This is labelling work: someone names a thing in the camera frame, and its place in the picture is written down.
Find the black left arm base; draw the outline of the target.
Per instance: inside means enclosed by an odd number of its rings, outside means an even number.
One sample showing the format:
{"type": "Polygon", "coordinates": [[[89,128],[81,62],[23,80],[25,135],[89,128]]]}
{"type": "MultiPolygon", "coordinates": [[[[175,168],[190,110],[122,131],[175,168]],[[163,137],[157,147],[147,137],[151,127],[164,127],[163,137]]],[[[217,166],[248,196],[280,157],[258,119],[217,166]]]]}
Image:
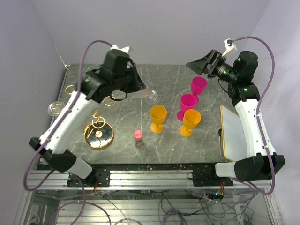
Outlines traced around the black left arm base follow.
{"type": "Polygon", "coordinates": [[[92,173],[85,179],[79,178],[74,174],[70,174],[67,180],[68,187],[109,187],[110,172],[105,168],[93,169],[92,173]]]}

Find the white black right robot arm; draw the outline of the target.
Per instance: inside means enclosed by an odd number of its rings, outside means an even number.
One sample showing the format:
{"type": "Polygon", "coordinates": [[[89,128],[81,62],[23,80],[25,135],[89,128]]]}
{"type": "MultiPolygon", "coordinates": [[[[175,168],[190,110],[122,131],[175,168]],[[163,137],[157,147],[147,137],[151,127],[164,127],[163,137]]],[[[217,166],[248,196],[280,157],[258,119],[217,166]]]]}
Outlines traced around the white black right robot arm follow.
{"type": "Polygon", "coordinates": [[[227,93],[239,115],[247,145],[247,155],[230,163],[217,163],[207,173],[207,181],[218,185],[223,177],[239,181],[271,180],[285,164],[285,158],[278,155],[268,138],[259,103],[262,97],[252,82],[258,67],[258,57],[251,51],[242,51],[230,66],[225,57],[216,50],[206,56],[188,62],[186,67],[197,75],[217,77],[228,84],[227,93]]]}

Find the pink wine glass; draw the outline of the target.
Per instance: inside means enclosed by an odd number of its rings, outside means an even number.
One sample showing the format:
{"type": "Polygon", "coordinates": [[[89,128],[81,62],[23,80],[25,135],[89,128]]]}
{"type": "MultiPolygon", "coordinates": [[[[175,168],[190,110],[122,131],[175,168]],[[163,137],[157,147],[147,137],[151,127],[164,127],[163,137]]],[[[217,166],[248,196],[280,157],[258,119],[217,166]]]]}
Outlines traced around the pink wine glass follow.
{"type": "Polygon", "coordinates": [[[194,109],[197,98],[193,94],[184,94],[180,99],[180,111],[177,112],[177,119],[183,121],[184,114],[189,109],[194,109]]]}
{"type": "Polygon", "coordinates": [[[197,102],[199,101],[198,95],[204,92],[207,87],[207,80],[203,77],[197,76],[192,79],[191,82],[191,91],[193,95],[196,97],[197,102]]]}

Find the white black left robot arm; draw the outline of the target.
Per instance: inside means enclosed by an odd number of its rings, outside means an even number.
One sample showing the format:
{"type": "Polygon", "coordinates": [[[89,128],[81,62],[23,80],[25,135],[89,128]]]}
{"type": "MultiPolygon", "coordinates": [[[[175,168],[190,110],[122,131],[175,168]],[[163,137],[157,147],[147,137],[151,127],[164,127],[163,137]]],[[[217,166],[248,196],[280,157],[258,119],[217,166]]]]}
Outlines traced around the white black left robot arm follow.
{"type": "Polygon", "coordinates": [[[129,47],[112,47],[99,69],[82,74],[78,82],[80,87],[72,92],[69,102],[50,128],[29,141],[29,145],[42,155],[52,169],[76,175],[85,186],[95,182],[96,169],[71,153],[67,146],[83,119],[113,91],[128,94],[146,88],[129,52],[129,47]]]}

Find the clear wine glass front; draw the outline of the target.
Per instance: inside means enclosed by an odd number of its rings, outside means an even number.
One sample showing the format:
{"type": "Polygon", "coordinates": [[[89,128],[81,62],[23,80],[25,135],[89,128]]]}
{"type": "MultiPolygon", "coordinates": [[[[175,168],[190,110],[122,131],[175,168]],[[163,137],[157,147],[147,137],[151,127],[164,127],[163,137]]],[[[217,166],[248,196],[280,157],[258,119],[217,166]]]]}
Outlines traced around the clear wine glass front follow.
{"type": "Polygon", "coordinates": [[[50,116],[58,116],[64,109],[65,104],[61,101],[53,102],[49,105],[47,112],[50,116]]]}

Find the clear wine glass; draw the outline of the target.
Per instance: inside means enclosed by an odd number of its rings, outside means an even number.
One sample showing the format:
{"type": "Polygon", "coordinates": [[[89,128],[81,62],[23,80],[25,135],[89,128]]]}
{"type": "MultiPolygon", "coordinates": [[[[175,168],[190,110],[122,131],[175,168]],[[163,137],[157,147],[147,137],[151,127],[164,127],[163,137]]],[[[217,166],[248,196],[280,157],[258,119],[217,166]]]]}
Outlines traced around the clear wine glass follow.
{"type": "Polygon", "coordinates": [[[146,88],[138,91],[135,96],[139,99],[144,99],[147,104],[154,105],[158,101],[158,93],[155,90],[150,89],[148,84],[145,84],[146,88]]]}
{"type": "Polygon", "coordinates": [[[64,109],[65,104],[61,101],[53,102],[49,105],[47,112],[50,116],[58,116],[64,109]]]}

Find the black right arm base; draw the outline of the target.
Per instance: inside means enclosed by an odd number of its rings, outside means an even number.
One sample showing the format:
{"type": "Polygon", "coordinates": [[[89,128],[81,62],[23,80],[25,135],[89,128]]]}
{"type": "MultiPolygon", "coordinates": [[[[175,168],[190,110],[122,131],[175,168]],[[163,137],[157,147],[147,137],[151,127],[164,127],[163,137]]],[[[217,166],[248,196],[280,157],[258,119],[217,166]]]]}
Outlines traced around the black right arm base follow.
{"type": "Polygon", "coordinates": [[[227,177],[218,177],[208,172],[188,172],[187,178],[192,180],[194,187],[225,187],[233,186],[233,181],[227,177]]]}

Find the yellow wine glass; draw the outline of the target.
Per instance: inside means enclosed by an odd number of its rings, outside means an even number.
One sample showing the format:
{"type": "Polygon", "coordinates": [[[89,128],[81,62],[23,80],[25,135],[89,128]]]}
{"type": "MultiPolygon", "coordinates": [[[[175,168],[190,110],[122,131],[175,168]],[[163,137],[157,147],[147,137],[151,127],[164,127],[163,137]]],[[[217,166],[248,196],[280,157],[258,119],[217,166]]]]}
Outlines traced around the yellow wine glass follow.
{"type": "Polygon", "coordinates": [[[150,129],[153,133],[161,133],[164,129],[164,121],[167,116],[167,110],[162,105],[155,105],[150,110],[150,119],[151,119],[151,126],[150,129]]]}
{"type": "Polygon", "coordinates": [[[201,114],[197,110],[187,110],[183,117],[183,125],[180,127],[180,134],[184,137],[190,137],[201,119],[201,114]]]}

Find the yellow wine glass front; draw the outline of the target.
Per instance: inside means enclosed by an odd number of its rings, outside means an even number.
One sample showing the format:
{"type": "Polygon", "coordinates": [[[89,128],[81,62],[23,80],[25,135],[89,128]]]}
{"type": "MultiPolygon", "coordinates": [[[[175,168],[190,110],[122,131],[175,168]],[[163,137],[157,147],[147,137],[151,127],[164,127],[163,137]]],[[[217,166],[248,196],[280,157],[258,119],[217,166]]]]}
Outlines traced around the yellow wine glass front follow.
{"type": "Polygon", "coordinates": [[[180,127],[180,134],[184,137],[190,137],[201,119],[201,114],[197,110],[187,110],[183,117],[183,125],[180,127]]]}

